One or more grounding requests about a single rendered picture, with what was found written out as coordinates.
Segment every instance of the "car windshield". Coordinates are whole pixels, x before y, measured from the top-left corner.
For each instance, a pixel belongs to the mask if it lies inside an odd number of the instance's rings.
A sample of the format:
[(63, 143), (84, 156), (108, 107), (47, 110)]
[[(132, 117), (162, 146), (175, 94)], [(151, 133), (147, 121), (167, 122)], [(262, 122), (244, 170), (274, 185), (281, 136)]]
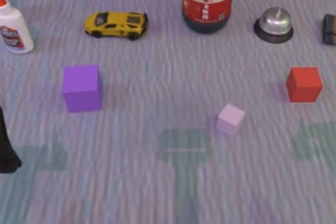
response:
[(96, 26), (101, 26), (107, 22), (108, 13), (100, 13), (97, 15), (96, 20), (94, 21)]
[(140, 18), (135, 17), (135, 16), (127, 16), (127, 23), (139, 24), (140, 23)]

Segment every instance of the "toy car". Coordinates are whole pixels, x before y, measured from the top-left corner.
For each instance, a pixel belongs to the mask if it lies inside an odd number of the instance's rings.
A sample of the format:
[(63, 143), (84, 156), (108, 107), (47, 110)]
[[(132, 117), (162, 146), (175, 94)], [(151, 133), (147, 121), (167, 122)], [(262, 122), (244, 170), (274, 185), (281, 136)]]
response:
[(325, 44), (336, 45), (336, 16), (326, 14), (322, 24), (322, 41)]
[(117, 36), (137, 40), (147, 27), (146, 13), (99, 12), (92, 14), (84, 22), (85, 32), (96, 38)]

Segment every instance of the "block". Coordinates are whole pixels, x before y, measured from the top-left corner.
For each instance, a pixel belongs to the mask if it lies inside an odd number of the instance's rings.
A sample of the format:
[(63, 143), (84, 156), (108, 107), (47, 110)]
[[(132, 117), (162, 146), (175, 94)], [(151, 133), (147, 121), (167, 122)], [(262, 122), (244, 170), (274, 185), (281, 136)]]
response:
[(217, 118), (217, 129), (233, 136), (237, 134), (241, 124), (243, 123), (244, 117), (245, 111), (231, 104), (227, 104)]
[(71, 113), (100, 110), (102, 90), (98, 65), (65, 67), (62, 94)]
[(291, 102), (315, 102), (323, 84), (317, 68), (291, 68), (286, 88)]

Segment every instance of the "black bell base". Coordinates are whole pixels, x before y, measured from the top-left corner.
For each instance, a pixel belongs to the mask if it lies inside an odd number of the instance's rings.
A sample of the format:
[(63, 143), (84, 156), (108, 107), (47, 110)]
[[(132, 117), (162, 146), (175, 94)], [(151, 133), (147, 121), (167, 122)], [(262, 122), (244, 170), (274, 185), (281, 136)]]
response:
[(259, 25), (259, 20), (258, 19), (253, 26), (254, 32), (255, 34), (262, 39), (263, 41), (269, 42), (269, 43), (273, 43), (273, 44), (280, 44), (280, 43), (285, 43), (287, 41), (289, 41), (294, 34), (294, 30), (293, 28), (291, 28), (289, 30), (288, 33), (284, 34), (284, 35), (272, 35), (272, 34), (268, 34), (266, 32), (264, 32), (262, 30), (262, 28)]

